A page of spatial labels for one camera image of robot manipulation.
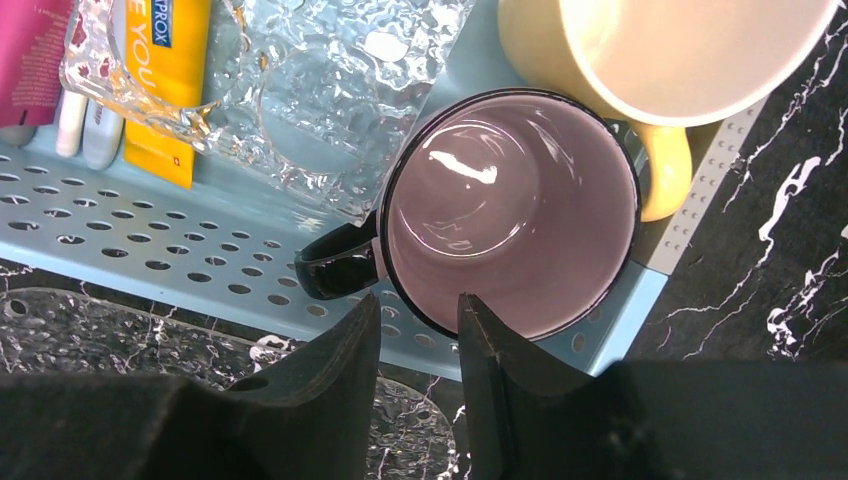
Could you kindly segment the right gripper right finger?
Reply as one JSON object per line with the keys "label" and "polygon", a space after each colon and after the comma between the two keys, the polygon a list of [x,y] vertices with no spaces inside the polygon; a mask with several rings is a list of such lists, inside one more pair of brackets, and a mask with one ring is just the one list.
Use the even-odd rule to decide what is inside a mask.
{"label": "right gripper right finger", "polygon": [[843,362],[571,367],[458,300],[476,479],[843,479]]}

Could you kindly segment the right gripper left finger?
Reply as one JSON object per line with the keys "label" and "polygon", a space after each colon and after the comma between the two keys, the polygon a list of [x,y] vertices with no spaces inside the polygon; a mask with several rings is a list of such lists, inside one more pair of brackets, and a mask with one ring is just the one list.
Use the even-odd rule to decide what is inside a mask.
{"label": "right gripper left finger", "polygon": [[5,479],[361,479],[381,350],[368,294],[224,391],[172,375],[1,379]]}

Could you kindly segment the blue plastic basket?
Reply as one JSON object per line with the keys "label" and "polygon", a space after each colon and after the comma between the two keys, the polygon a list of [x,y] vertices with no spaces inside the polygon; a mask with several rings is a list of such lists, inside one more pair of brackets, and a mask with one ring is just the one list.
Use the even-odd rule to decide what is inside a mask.
{"label": "blue plastic basket", "polygon": [[[521,85],[499,43],[496,3],[469,2],[405,143],[445,109]],[[56,126],[43,126],[27,147],[1,149],[4,257],[300,340],[326,330],[358,299],[313,299],[294,270],[304,246],[354,223],[199,152],[192,186],[183,188],[121,155],[92,170],[81,156],[59,156],[56,137]]]}

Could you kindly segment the purple mug black rim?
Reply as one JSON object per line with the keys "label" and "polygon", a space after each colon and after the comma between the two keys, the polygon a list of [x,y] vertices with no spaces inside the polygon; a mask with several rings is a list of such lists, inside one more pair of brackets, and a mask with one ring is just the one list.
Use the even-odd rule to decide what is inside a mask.
{"label": "purple mug black rim", "polygon": [[428,327],[456,337],[462,295],[530,340],[609,293],[640,223],[631,158],[562,95],[499,89],[435,115],[403,148],[376,210],[297,254],[298,281],[334,300],[387,281]]}

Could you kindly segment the clear glass tray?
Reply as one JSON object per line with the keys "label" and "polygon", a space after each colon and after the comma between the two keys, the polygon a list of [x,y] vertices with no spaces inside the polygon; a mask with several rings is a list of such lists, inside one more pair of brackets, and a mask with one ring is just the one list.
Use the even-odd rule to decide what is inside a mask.
{"label": "clear glass tray", "polygon": [[[283,359],[299,342],[236,339],[168,317],[51,289],[1,296],[4,373],[163,373],[216,390]],[[417,386],[379,369],[371,415],[369,479],[454,479],[462,454],[448,415]]]}

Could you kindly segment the yellow mug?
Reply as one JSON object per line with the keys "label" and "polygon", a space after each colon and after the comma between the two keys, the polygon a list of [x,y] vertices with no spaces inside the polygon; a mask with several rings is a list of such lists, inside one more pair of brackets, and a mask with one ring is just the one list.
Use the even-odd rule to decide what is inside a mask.
{"label": "yellow mug", "polygon": [[630,124],[648,156],[645,222],[690,191],[691,127],[776,89],[810,54],[836,1],[502,1],[506,58],[530,85]]}

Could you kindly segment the white toothbrush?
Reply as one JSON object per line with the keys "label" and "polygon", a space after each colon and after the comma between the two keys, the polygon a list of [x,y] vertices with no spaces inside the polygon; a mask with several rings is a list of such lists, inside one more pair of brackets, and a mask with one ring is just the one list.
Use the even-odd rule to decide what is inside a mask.
{"label": "white toothbrush", "polygon": [[123,140],[125,119],[95,100],[64,90],[60,99],[56,153],[80,155],[92,170],[112,165]]}

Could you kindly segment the yellow toothpaste tube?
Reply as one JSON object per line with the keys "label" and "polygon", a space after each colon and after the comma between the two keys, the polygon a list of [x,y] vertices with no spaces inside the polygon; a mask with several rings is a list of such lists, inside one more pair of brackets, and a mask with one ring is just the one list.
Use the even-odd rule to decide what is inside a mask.
{"label": "yellow toothpaste tube", "polygon": [[[147,92],[174,106],[198,106],[212,3],[135,0],[124,6],[129,72]],[[192,186],[195,150],[149,126],[126,123],[124,159],[180,187]]]}

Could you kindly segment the pink toothpaste tube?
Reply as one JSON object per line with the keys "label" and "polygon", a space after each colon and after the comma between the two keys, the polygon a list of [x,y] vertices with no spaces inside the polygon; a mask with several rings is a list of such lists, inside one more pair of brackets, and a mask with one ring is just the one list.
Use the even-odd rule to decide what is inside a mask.
{"label": "pink toothpaste tube", "polygon": [[1,126],[50,124],[61,83],[59,65],[74,3],[1,2]]}

